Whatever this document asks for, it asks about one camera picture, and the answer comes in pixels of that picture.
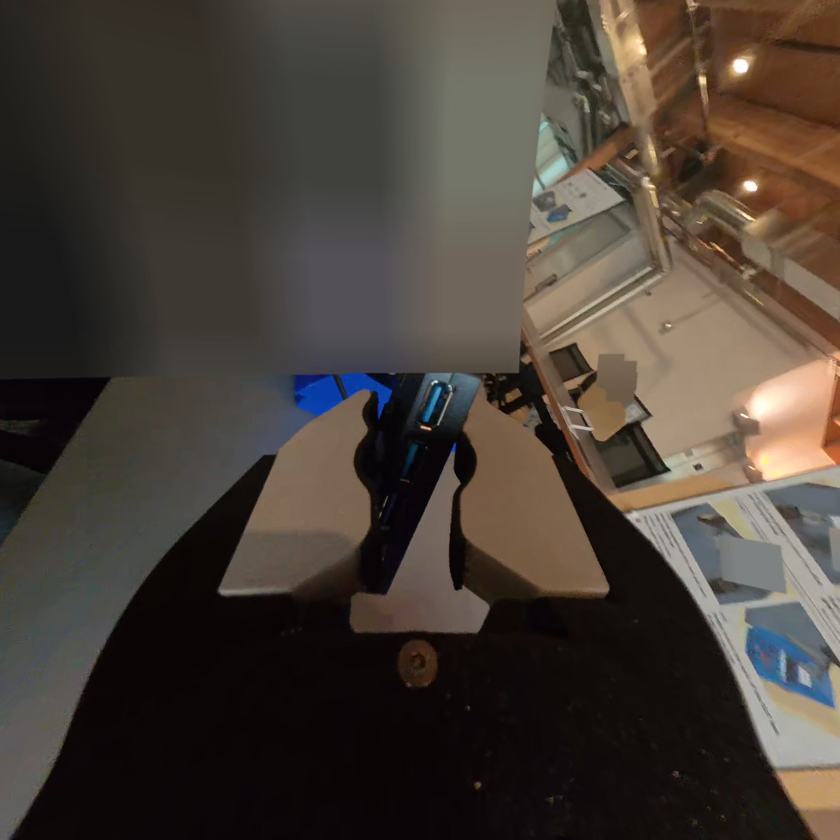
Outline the metal air duct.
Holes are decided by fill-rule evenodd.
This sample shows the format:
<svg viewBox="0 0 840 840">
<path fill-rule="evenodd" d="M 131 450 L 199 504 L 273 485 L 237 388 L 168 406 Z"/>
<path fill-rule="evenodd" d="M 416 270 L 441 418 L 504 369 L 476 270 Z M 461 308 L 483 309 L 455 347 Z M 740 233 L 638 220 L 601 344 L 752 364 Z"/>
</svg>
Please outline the metal air duct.
<svg viewBox="0 0 840 840">
<path fill-rule="evenodd" d="M 696 199 L 686 225 L 693 229 L 704 220 L 735 237 L 747 261 L 800 293 L 812 280 L 839 289 L 838 240 L 812 224 L 796 222 L 775 208 L 753 217 L 746 206 L 719 190 Z"/>
</svg>

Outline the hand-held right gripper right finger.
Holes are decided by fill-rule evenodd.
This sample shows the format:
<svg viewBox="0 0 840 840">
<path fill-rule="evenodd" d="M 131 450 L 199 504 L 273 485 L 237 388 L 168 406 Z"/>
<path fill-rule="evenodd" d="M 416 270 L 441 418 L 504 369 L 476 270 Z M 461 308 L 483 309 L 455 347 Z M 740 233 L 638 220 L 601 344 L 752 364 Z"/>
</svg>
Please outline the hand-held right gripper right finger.
<svg viewBox="0 0 840 840">
<path fill-rule="evenodd" d="M 602 599 L 610 586 L 550 450 L 478 396 L 455 446 L 449 571 L 484 602 Z"/>
</svg>

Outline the metal duct pipe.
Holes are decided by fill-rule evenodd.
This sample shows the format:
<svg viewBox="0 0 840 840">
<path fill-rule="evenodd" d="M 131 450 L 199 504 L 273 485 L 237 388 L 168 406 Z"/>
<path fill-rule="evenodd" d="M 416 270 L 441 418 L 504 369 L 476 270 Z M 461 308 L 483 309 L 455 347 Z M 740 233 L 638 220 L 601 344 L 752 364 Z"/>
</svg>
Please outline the metal duct pipe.
<svg viewBox="0 0 840 840">
<path fill-rule="evenodd" d="M 637 215 L 653 265 L 659 274 L 666 275 L 673 262 L 658 198 L 662 167 L 655 136 L 657 100 L 635 2 L 603 2 L 602 25 L 610 41 L 618 86 L 626 104 L 640 164 Z"/>
</svg>

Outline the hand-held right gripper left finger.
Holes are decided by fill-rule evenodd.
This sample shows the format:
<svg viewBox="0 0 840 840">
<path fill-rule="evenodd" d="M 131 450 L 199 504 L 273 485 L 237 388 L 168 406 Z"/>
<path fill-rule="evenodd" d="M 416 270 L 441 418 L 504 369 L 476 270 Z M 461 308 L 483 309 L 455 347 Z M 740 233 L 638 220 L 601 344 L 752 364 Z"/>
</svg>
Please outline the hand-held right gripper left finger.
<svg viewBox="0 0 840 840">
<path fill-rule="evenodd" d="M 283 444 L 218 586 L 223 597 L 347 602 L 362 590 L 371 496 L 355 466 L 369 432 L 362 390 Z"/>
</svg>

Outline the black USB hub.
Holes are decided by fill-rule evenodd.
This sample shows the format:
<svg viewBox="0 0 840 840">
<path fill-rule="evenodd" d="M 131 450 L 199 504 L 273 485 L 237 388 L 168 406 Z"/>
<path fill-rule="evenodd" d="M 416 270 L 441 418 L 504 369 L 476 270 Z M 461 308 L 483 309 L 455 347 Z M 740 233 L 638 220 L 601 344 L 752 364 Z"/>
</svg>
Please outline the black USB hub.
<svg viewBox="0 0 840 840">
<path fill-rule="evenodd" d="M 480 378 L 463 373 L 389 374 L 383 407 L 364 408 L 354 466 L 371 500 L 360 549 L 361 590 L 385 595 L 463 432 Z"/>
</svg>

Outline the blue plastic bin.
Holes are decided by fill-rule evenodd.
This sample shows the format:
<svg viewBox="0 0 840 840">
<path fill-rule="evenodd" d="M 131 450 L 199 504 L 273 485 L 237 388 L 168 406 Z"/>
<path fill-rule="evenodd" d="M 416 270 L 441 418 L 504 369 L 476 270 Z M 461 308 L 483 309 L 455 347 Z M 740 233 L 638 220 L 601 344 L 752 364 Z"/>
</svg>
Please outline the blue plastic bin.
<svg viewBox="0 0 840 840">
<path fill-rule="evenodd" d="M 341 384 L 346 396 L 369 391 L 377 394 L 379 411 L 388 402 L 392 390 L 365 373 L 340 374 Z M 332 410 L 343 400 L 335 376 L 332 374 L 295 376 L 295 403 L 303 411 L 320 416 Z"/>
</svg>

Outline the beige chair back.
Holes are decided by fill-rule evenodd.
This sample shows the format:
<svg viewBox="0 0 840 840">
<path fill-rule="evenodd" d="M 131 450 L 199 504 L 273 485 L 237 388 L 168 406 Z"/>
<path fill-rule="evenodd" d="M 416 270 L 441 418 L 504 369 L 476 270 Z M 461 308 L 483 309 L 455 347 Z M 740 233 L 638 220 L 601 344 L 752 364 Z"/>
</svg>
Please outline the beige chair back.
<svg viewBox="0 0 840 840">
<path fill-rule="evenodd" d="M 581 394 L 577 407 L 598 442 L 608 440 L 627 424 L 625 403 L 610 398 L 607 390 L 597 384 L 592 384 Z"/>
</svg>

